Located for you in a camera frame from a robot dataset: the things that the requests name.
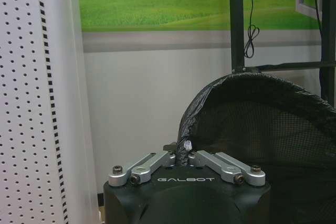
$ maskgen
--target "small white object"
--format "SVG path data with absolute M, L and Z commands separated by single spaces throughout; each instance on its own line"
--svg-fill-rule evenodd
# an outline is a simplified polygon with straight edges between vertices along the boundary
M 185 141 L 183 146 L 187 152 L 193 149 L 193 145 L 191 144 L 191 141 L 189 140 Z

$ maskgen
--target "black metal frame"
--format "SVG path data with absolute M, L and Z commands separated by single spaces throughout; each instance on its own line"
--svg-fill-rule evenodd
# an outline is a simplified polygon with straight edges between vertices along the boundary
M 322 0 L 321 62 L 295 62 L 245 67 L 243 0 L 230 0 L 232 72 L 320 69 L 321 97 L 334 106 L 336 3 Z

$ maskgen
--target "white wall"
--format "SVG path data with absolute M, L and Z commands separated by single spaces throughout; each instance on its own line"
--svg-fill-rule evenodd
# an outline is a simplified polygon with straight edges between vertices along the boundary
M 247 65 L 319 60 L 320 47 L 257 48 Z M 98 192 L 113 165 L 176 141 L 186 107 L 209 82 L 231 72 L 229 49 L 86 54 Z M 277 72 L 318 94 L 318 70 Z

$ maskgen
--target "metal bar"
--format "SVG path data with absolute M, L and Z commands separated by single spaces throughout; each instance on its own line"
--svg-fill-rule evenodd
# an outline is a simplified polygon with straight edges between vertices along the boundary
M 322 55 L 325 62 L 335 61 L 336 41 L 336 2 L 322 0 Z M 321 97 L 334 106 L 335 100 L 335 67 L 320 69 Z
M 220 160 L 230 164 L 237 166 L 244 176 L 244 180 L 252 186 L 263 186 L 265 185 L 265 177 L 266 174 L 259 167 L 258 170 L 253 170 L 251 166 L 244 164 L 243 162 L 225 154 L 224 152 L 218 152 L 214 155 Z
M 220 174 L 221 179 L 226 182 L 238 185 L 241 185 L 244 182 L 241 170 L 237 166 L 227 164 L 206 151 L 191 153 L 188 158 L 191 165 L 207 166 Z
M 130 182 L 133 185 L 139 185 L 151 180 L 151 175 L 160 166 L 171 166 L 175 163 L 175 154 L 167 151 L 156 153 L 145 163 L 132 168 Z
M 230 0 L 230 23 L 232 70 L 242 69 L 245 65 L 243 0 Z
M 311 61 L 311 62 L 283 63 L 278 65 L 262 65 L 256 67 L 246 67 L 246 69 L 248 71 L 250 69 L 257 68 L 261 72 L 267 72 L 267 71 L 334 68 L 334 67 L 336 67 L 336 61 L 331 62 Z

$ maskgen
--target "black pole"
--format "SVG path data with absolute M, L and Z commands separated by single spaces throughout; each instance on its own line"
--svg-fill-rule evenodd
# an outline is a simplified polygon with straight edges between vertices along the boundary
M 232 71 L 238 72 L 245 66 L 243 0 L 230 0 L 230 23 Z
M 335 61 L 336 0 L 322 0 L 322 61 Z M 335 67 L 320 69 L 321 97 L 334 106 Z

